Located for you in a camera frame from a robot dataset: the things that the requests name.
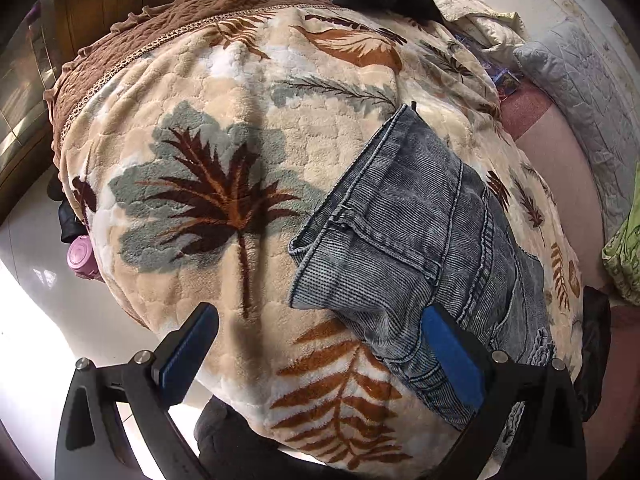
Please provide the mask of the pink round container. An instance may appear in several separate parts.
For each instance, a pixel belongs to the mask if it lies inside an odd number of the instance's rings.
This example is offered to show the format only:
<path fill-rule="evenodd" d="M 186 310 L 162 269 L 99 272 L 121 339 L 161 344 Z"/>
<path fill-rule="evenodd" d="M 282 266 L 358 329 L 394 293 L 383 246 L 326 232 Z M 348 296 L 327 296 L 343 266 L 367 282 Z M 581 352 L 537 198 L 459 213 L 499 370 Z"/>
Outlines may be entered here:
<path fill-rule="evenodd" d="M 66 261 L 70 270 L 78 278 L 103 281 L 88 235 L 78 236 L 72 241 L 67 251 Z"/>

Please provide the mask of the leaf pattern fleece blanket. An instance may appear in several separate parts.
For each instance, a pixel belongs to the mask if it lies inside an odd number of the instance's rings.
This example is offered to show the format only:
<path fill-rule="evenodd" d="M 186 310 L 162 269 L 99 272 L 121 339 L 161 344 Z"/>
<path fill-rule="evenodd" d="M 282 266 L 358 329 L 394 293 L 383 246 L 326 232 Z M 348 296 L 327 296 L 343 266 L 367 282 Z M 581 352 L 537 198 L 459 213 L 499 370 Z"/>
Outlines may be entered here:
<path fill-rule="evenodd" d="M 108 289 L 158 336 L 218 311 L 201 382 L 254 430 L 360 477 L 414 479 L 462 429 L 328 309 L 290 305 L 291 240 L 411 107 L 544 270 L 553 359 L 582 367 L 582 282 L 498 88 L 441 24 L 331 0 L 175 0 L 116 24 L 46 94 L 54 161 Z"/>

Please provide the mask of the pink maroon sofa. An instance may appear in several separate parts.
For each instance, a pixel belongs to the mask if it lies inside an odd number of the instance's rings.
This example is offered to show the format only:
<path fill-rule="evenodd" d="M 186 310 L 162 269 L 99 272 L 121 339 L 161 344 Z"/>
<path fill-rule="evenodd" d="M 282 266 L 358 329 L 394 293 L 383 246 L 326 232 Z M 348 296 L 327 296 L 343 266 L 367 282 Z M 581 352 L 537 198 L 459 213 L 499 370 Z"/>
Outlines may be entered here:
<path fill-rule="evenodd" d="M 501 103 L 502 122 L 551 188 L 582 284 L 608 294 L 612 339 L 602 400 L 585 424 L 588 477 L 639 477 L 639 309 L 616 297 L 600 257 L 604 229 L 593 176 L 574 133 L 550 98 L 522 79 Z"/>

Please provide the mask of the grey denim pants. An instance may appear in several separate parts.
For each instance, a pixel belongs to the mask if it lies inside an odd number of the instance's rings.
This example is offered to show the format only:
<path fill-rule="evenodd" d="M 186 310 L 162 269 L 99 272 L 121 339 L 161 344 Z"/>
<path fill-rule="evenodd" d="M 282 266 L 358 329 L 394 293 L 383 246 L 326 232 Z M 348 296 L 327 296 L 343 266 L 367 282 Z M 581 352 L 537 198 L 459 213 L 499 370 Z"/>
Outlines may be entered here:
<path fill-rule="evenodd" d="M 423 333 L 426 308 L 444 307 L 515 362 L 554 355 L 540 262 L 478 173 L 411 107 L 378 129 L 288 251 L 291 307 L 335 313 L 454 428 L 473 410 Z"/>

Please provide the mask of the grey quilted pillow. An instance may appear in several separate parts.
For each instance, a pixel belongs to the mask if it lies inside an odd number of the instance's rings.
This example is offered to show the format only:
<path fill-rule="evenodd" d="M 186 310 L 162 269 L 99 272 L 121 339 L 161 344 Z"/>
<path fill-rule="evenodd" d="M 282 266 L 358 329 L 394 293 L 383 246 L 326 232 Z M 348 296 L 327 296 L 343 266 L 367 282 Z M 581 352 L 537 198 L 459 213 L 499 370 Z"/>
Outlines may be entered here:
<path fill-rule="evenodd" d="M 590 39 L 566 20 L 513 51 L 520 71 L 550 96 L 584 152 L 606 237 L 628 217 L 639 161 L 639 128 Z"/>

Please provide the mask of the black garment on right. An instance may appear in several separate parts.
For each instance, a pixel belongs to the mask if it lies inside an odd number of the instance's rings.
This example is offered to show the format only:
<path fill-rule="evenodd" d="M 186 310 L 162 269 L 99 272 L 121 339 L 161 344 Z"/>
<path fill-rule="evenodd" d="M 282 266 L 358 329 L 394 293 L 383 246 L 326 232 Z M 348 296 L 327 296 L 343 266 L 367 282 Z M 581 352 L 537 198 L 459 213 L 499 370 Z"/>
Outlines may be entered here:
<path fill-rule="evenodd" d="M 582 367 L 574 381 L 583 422 L 591 418 L 601 403 L 611 338 L 608 295 L 586 286 L 582 297 Z"/>

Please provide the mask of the green patterned folded blanket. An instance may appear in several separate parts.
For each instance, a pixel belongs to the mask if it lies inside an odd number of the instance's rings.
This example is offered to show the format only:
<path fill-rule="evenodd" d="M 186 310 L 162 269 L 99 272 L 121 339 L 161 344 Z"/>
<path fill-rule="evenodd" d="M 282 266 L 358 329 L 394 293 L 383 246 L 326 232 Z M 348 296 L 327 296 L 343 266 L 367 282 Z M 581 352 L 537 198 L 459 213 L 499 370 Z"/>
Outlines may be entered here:
<path fill-rule="evenodd" d="M 640 188 L 639 166 L 634 175 L 634 199 L 628 217 L 602 249 L 602 261 L 620 296 L 640 304 Z"/>

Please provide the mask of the cream pillow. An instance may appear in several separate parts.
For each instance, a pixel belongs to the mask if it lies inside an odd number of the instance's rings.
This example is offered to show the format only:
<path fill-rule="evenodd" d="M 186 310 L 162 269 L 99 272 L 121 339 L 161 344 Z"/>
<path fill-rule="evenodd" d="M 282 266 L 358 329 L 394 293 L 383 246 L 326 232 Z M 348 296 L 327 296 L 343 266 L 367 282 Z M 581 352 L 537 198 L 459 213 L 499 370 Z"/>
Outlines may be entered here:
<path fill-rule="evenodd" d="M 434 3 L 446 22 L 476 41 L 484 55 L 497 63 L 511 65 L 513 51 L 529 40 L 518 12 L 495 10 L 485 0 L 434 0 Z"/>

